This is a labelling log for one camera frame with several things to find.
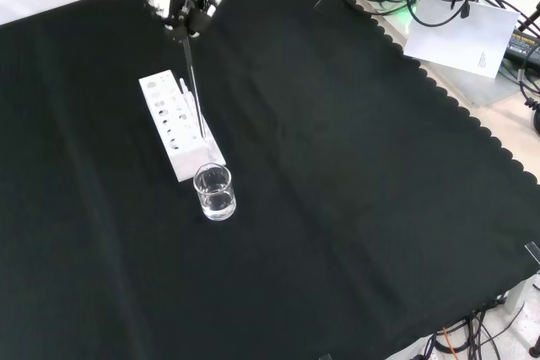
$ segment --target black cloth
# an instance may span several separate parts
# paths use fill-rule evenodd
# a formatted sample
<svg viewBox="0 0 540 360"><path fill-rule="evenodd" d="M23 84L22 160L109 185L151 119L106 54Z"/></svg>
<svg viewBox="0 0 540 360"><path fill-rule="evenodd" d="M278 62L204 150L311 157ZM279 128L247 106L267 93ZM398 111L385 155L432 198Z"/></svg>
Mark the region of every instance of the black cloth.
<svg viewBox="0 0 540 360"><path fill-rule="evenodd" d="M0 28L0 357L380 360L536 270L540 193L341 0L227 0L192 44L238 207L178 184L143 0Z"/></svg>

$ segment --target orange wire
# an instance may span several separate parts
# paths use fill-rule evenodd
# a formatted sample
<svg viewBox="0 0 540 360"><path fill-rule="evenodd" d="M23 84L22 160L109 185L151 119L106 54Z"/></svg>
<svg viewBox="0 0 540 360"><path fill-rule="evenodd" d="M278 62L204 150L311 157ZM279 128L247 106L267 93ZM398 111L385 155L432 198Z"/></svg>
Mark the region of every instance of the orange wire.
<svg viewBox="0 0 540 360"><path fill-rule="evenodd" d="M459 357L456 355L456 351L454 350L454 347L452 347L452 344L450 343L450 337L448 336L448 332L446 331L446 328L442 328L442 331L445 332L446 343L448 343L448 347L450 348L450 351L452 352L456 360L459 360Z"/></svg>

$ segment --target cable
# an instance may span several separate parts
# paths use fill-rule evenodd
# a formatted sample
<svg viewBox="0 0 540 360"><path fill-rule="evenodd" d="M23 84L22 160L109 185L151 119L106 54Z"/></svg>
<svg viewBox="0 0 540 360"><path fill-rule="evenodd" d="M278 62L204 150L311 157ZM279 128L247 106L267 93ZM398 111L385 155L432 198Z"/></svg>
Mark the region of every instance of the cable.
<svg viewBox="0 0 540 360"><path fill-rule="evenodd" d="M529 82L531 82L531 85L534 86L534 88L537 90L536 92L534 90L532 90L533 93L537 93L537 94L540 94L540 88L538 87L538 85L534 82L534 80L531 79L531 77L529 76L529 74L527 73L527 71L525 71L525 78L526 80L528 80Z"/></svg>
<svg viewBox="0 0 540 360"><path fill-rule="evenodd" d="M536 37L540 38L540 26L538 26L538 24L536 24L534 21L532 21L527 15L525 15L519 8L517 8L516 6L506 2L505 0L495 0L497 2L497 4L499 4L499 7L500 8L505 8L505 5L508 6L509 8L512 8L514 9L517 13L519 13L522 18L525 19L525 21L527 23L529 23L529 27L527 27L526 29L529 30L530 32L532 32ZM531 30L531 26L534 27L535 29L537 29L538 31L535 31L535 30Z"/></svg>
<svg viewBox="0 0 540 360"><path fill-rule="evenodd" d="M450 351L456 358L456 360L459 360L459 357L456 355L456 352L454 351L454 347L452 347L452 344L450 343L450 337L448 336L448 332L446 332L446 328L442 328L443 332L445 332L445 339L446 343L448 343L448 347L450 348Z"/></svg>
<svg viewBox="0 0 540 360"><path fill-rule="evenodd" d="M540 102L537 102L535 99L533 99L532 97L528 97L527 94L525 93L525 90L523 88L525 88L525 83L523 82L523 77L526 76L526 69L527 69L527 63L529 62L529 59L531 58L531 55L534 51L536 51L538 48L540 48L540 44L538 44L537 46L534 46L528 54L526 54L526 57L525 59L523 60L523 63L521 64L521 67L520 67L520 70L517 74L517 80L518 82L520 83L520 91L521 91L521 94L523 94L523 97L525 97L525 105L535 111L538 111L540 110Z"/></svg>
<svg viewBox="0 0 540 360"><path fill-rule="evenodd" d="M513 84L520 84L518 81L517 81L517 76L510 70L508 69L508 67L506 67L506 65L504 63L501 63L500 66L502 68L504 68L504 70L506 70L510 75L511 77L509 76L506 76L503 72L499 71L499 75L502 76L503 78L506 78L508 80L510 80ZM526 79L529 81L529 82L532 82L531 79L528 77L528 75L526 75ZM533 89L531 86L529 86L528 84L524 83L523 84L523 87L527 90L529 90L530 92L534 93L534 94L538 94L540 95L540 92L538 92L536 89Z"/></svg>
<svg viewBox="0 0 540 360"><path fill-rule="evenodd" d="M431 353L433 353L433 349L435 349L436 338L436 334L431 335L425 344L423 360L428 360L431 357Z"/></svg>
<svg viewBox="0 0 540 360"><path fill-rule="evenodd" d="M525 303L523 303L520 310L517 311L516 316L514 316L514 318L510 321L510 323L501 332L499 332L497 335L495 335L493 337L491 337L491 335L489 334L489 339L487 341L482 342L482 344L480 346L485 345L489 341L494 341L497 337L501 336L503 333L505 333L507 330L509 330L512 327L512 325L514 324L514 322L516 321L516 318L520 315L523 308L525 308Z"/></svg>
<svg viewBox="0 0 540 360"><path fill-rule="evenodd" d="M486 328L486 326L484 324L482 324L482 329L483 331L486 333L486 335L488 335L488 340L486 342L490 342L491 343L491 346L493 346L493 350L495 351L495 356L497 356L497 360L500 360L500 353L499 353L499 348L497 347L497 345L495 344L495 341L494 341L494 338L491 337L491 334L489 333L489 330L488 328ZM478 350L481 350L480 347L483 345L483 343L481 343L478 347Z"/></svg>

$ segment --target clear glass cup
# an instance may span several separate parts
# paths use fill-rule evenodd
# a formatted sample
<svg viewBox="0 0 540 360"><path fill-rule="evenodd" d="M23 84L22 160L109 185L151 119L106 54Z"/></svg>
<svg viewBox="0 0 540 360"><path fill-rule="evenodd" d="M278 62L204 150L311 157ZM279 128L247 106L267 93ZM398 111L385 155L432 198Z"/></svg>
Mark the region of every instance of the clear glass cup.
<svg viewBox="0 0 540 360"><path fill-rule="evenodd" d="M193 185L199 195L202 212L213 221L229 218L236 209L232 176L220 164L205 164L193 177Z"/></svg>

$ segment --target paper sheet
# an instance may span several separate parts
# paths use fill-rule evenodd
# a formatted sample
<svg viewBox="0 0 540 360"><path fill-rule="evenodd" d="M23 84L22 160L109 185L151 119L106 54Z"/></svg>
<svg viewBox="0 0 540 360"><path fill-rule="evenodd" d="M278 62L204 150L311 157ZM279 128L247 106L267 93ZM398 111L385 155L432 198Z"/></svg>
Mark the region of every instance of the paper sheet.
<svg viewBox="0 0 540 360"><path fill-rule="evenodd" d="M435 24L450 18L462 3L420 0L418 18ZM413 21L404 53L471 73L494 78L519 16L516 12L470 3L466 19L460 16L441 27L424 27Z"/></svg>

